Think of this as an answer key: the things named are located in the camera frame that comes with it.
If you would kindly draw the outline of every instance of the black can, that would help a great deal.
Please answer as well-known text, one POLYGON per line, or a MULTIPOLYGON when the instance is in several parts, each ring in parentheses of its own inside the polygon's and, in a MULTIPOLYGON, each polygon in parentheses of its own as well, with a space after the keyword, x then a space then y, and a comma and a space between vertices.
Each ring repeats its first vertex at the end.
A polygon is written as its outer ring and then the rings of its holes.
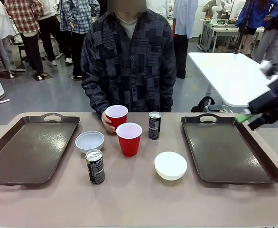
POLYGON ((151 112, 148 114, 148 136, 150 139, 159 139, 161 129, 161 113, 151 112))
POLYGON ((105 180, 102 152, 99 150, 91 150, 87 152, 85 158, 91 183, 102 183, 105 180))

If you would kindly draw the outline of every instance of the white plastic bowl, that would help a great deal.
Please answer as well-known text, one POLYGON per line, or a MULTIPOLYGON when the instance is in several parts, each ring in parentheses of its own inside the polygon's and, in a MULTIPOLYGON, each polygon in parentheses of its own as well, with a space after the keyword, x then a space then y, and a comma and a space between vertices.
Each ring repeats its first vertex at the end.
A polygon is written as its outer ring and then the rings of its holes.
POLYGON ((168 181, 178 180, 187 169, 187 162, 184 157, 175 152, 158 154, 154 163, 159 176, 168 181))
POLYGON ((86 154, 90 150, 100 150, 103 147, 104 135, 95 131, 84 132, 76 138, 75 143, 78 150, 86 154))

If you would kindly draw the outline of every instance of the plaid shirt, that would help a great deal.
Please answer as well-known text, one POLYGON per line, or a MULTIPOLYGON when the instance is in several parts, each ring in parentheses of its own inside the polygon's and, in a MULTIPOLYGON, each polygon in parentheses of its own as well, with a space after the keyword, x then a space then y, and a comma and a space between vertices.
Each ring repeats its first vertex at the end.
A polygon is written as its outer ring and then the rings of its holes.
POLYGON ((92 17, 100 13, 97 0, 60 0, 61 31, 86 34, 92 24, 92 17))
POLYGON ((170 112, 176 80, 172 30, 151 10, 142 13, 129 39, 115 14, 105 13, 86 35, 82 87, 101 114, 110 105, 130 112, 170 112))
POLYGON ((44 14, 39 0, 5 0, 5 7, 20 33, 39 31, 37 17, 44 14))

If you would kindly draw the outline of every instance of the plastic tray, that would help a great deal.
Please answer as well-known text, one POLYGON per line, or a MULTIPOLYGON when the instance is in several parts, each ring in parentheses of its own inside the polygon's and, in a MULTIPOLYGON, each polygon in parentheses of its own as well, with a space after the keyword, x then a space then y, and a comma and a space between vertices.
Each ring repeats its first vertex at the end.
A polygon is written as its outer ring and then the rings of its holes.
POLYGON ((0 184, 41 184, 54 174, 79 117, 56 113, 21 118, 0 139, 0 184), (45 117, 55 115, 60 121, 45 117))
POLYGON ((202 180, 217 183, 278 183, 278 168, 235 118, 203 114, 182 117, 181 122, 202 180), (201 120, 205 116, 215 117, 216 120, 201 120))

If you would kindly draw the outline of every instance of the red solo cup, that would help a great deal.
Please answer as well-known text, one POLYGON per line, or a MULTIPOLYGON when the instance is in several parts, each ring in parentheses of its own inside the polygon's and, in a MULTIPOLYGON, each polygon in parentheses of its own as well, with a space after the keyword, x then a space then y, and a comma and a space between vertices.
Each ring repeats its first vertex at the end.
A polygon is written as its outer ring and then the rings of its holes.
POLYGON ((107 118, 111 120, 111 125, 115 129, 126 123, 128 112, 128 109, 122 105, 113 105, 105 110, 107 118))
POLYGON ((131 157, 138 153, 142 128, 136 123, 121 124, 116 131, 122 153, 131 157))

